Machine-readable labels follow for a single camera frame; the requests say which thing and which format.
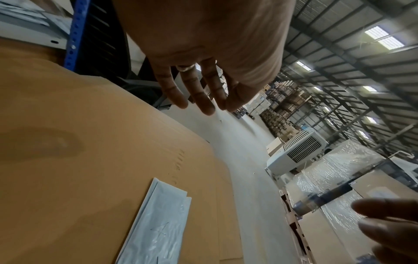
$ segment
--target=fingernail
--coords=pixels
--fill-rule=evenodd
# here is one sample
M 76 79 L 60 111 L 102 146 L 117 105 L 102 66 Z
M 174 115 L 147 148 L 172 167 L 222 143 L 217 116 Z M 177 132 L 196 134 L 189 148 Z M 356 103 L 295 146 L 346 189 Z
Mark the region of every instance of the fingernail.
M 358 222 L 358 227 L 366 235 L 381 236 L 387 233 L 388 227 L 379 219 L 363 218 Z

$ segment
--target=warehouse floor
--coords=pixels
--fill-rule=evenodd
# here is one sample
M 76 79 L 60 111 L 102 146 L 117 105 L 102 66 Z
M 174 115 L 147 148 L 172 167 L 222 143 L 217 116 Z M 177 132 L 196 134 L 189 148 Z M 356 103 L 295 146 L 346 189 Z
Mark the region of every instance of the warehouse floor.
M 221 111 L 210 117 L 195 104 L 185 110 L 171 107 L 163 113 L 209 141 L 231 173 L 246 264 L 298 264 L 280 194 L 264 168 L 266 145 L 274 137 L 259 116 L 236 119 Z

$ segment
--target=ventilation grille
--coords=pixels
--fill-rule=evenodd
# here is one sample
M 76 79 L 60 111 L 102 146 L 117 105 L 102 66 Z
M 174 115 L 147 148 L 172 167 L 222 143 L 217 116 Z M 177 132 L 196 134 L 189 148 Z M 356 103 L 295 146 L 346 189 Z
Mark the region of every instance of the ventilation grille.
M 310 132 L 307 130 L 302 130 L 296 136 L 294 136 L 292 139 L 290 139 L 288 142 L 286 142 L 283 146 L 284 150 L 288 150 L 291 146 L 302 140 L 304 137 L 309 135 Z
M 295 163 L 299 163 L 321 147 L 321 143 L 313 136 L 308 137 L 287 155 Z

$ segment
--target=plastic wrap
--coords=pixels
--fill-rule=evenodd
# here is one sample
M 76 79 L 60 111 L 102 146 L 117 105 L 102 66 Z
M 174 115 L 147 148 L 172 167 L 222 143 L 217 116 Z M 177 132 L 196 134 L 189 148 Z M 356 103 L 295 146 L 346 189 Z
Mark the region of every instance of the plastic wrap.
M 321 208 L 353 260 L 356 263 L 374 263 L 370 261 L 373 260 L 371 248 L 375 243 L 358 228 L 357 223 L 363 216 L 351 209 L 351 203 L 361 198 L 352 190 Z
M 299 173 L 297 185 L 307 196 L 321 194 L 349 181 L 359 170 L 383 159 L 373 150 L 347 140 Z
M 176 264 L 191 203 L 186 195 L 154 179 L 116 264 Z

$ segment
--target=hand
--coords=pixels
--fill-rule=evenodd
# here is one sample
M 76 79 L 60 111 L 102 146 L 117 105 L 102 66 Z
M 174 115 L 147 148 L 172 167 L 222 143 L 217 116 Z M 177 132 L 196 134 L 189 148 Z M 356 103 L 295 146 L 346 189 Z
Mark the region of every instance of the hand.
M 418 201 L 367 198 L 351 207 L 366 216 L 360 230 L 380 245 L 373 248 L 383 264 L 418 264 Z
M 296 0 L 114 0 L 125 31 L 149 58 L 163 92 L 178 107 L 187 100 L 170 66 L 199 63 L 215 101 L 234 111 L 279 73 Z M 228 97 L 216 71 L 227 73 Z M 197 106 L 215 107 L 195 68 L 180 73 Z

